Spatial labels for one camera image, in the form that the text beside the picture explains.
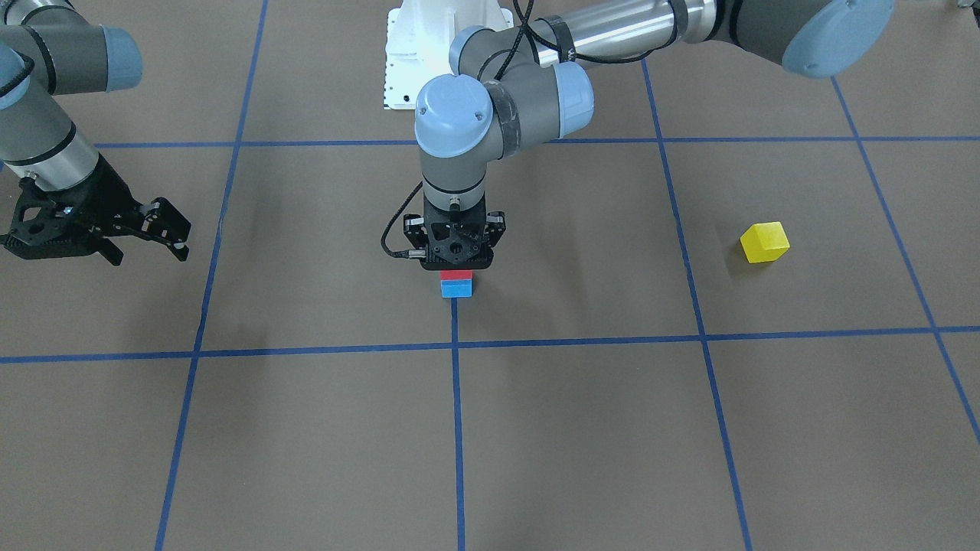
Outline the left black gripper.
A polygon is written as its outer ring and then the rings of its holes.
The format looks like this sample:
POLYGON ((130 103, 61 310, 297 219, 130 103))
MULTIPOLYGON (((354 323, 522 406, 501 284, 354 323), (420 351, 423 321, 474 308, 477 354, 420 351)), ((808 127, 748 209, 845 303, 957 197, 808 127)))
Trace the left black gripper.
POLYGON ((479 201, 468 210, 440 210, 424 202, 424 213, 403 216, 411 259, 426 271, 482 271, 505 232, 505 213, 487 212, 479 201))

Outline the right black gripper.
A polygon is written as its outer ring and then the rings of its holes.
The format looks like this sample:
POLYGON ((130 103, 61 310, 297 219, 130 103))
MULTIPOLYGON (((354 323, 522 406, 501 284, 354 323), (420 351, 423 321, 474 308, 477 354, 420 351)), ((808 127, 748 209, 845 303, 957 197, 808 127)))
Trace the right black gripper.
POLYGON ((23 177, 10 230, 2 246, 24 260, 58 259, 100 254, 122 265, 115 236, 132 235, 165 245, 176 259, 189 256, 192 223, 168 199, 141 205, 105 158, 92 174, 66 191, 43 191, 39 178, 23 177))

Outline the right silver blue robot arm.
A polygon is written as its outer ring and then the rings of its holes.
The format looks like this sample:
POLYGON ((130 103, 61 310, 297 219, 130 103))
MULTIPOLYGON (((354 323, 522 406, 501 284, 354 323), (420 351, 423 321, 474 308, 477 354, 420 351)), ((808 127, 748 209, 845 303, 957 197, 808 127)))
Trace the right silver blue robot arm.
POLYGON ((168 199, 134 199, 129 185, 56 101, 131 90, 142 80, 136 41, 91 24, 70 1, 4 1, 1 157, 20 197, 2 247, 24 260, 100 254, 119 265, 113 238, 157 242, 188 257, 191 223, 168 199))

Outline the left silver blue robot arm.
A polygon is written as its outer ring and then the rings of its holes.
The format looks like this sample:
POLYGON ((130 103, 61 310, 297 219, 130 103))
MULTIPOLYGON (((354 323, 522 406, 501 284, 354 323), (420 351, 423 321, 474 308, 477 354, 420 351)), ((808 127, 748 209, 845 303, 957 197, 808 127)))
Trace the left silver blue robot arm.
POLYGON ((588 69, 644 60, 677 42, 722 41, 783 67, 829 78, 854 65, 891 20, 893 1, 606 1, 513 28, 462 29, 450 70, 421 87, 414 108, 423 213, 399 209, 410 247, 389 250, 427 271, 486 269, 505 232, 490 212, 491 161, 563 139, 592 121, 588 69))

